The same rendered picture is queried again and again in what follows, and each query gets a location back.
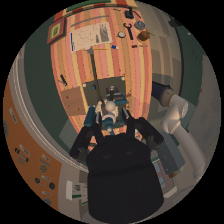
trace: framed picture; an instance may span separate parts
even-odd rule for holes
[[[61,19],[54,22],[48,30],[47,44],[51,45],[61,37],[65,36],[66,28],[66,18],[62,17]]]

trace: drawing on paper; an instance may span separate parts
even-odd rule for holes
[[[100,24],[100,34],[102,42],[109,41],[106,25]]]
[[[96,42],[99,43],[99,37],[97,34],[96,34]]]
[[[95,46],[112,42],[109,22],[92,24],[70,33],[71,53],[84,49],[87,44]]]

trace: wrench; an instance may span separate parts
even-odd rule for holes
[[[129,32],[129,36],[130,36],[130,39],[131,40],[133,40],[133,36],[132,36],[132,31],[130,30],[131,29],[131,27],[132,27],[132,25],[129,23],[129,27],[126,27],[127,29],[128,29],[128,32]]]

